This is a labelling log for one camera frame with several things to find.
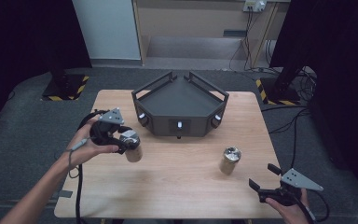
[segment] can lid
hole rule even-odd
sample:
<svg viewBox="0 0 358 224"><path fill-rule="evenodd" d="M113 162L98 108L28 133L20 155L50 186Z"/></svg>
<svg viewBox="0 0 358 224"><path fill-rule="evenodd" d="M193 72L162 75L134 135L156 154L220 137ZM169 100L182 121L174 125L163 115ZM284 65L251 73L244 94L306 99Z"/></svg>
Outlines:
<svg viewBox="0 0 358 224"><path fill-rule="evenodd" d="M236 162L239 161L241 158L241 151L237 149L236 147L228 147L226 148L224 152L225 158L227 158L229 161Z"/></svg>

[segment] black curtain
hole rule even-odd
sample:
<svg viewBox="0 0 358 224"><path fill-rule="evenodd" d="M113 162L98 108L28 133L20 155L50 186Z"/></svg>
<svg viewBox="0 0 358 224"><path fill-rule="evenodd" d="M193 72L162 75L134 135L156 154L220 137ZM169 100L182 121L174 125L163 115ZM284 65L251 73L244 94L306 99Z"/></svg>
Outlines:
<svg viewBox="0 0 358 224"><path fill-rule="evenodd" d="M23 80L74 67L91 64L71 0L0 0L0 110Z"/></svg>
<svg viewBox="0 0 358 224"><path fill-rule="evenodd" d="M285 66L295 53L291 43L308 29L304 24L316 3L292 0L271 66ZM304 58L317 75L312 117L333 162L358 178L358 1L323 0L323 5Z"/></svg>

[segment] power outlet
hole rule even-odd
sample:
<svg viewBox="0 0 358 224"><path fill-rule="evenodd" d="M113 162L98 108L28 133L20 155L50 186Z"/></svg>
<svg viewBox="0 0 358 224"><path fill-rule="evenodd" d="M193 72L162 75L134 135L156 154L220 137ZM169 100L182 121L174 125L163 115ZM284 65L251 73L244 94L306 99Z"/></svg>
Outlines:
<svg viewBox="0 0 358 224"><path fill-rule="evenodd" d="M266 1L246 0L243 11L262 12L266 8Z"/></svg>

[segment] yellow black hazard tape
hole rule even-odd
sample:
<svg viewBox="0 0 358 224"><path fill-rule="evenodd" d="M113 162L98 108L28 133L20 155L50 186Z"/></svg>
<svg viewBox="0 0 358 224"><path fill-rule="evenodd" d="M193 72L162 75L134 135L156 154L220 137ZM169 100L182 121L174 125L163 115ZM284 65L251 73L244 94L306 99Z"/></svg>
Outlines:
<svg viewBox="0 0 358 224"><path fill-rule="evenodd" d="M73 96L43 96L43 101L64 101L64 100L77 100L80 97L80 94L83 92L84 87L86 86L87 81L90 77L84 76L79 89L77 89L76 95Z"/></svg>
<svg viewBox="0 0 358 224"><path fill-rule="evenodd" d="M260 79L258 79L255 84L257 85L258 90L260 91L261 100L265 105L300 105L299 101L271 101L267 97L266 92L264 91L263 85L261 84Z"/></svg>

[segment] human arm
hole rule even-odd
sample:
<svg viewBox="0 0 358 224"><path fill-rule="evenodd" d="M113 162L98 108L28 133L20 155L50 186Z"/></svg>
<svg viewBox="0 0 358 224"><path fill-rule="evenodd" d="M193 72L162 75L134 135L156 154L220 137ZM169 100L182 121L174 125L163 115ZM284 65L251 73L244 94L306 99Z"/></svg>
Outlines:
<svg viewBox="0 0 358 224"><path fill-rule="evenodd" d="M307 191L305 189L301 190L301 202L306 206L310 207L310 203L308 202ZM284 206L278 203L277 201L267 198L266 203L268 203L271 207L281 214L284 222L286 224L309 224L305 214L301 211L298 205L292 206Z"/></svg>
<svg viewBox="0 0 358 224"><path fill-rule="evenodd" d="M89 120L79 129L67 148L72 148L82 139L88 138L91 125L95 121ZM97 146L87 140L85 145L72 153L70 169L101 153L113 153L117 150L117 146ZM65 150L36 185L0 220L0 223L36 223L51 195L68 174L68 165L69 151Z"/></svg>

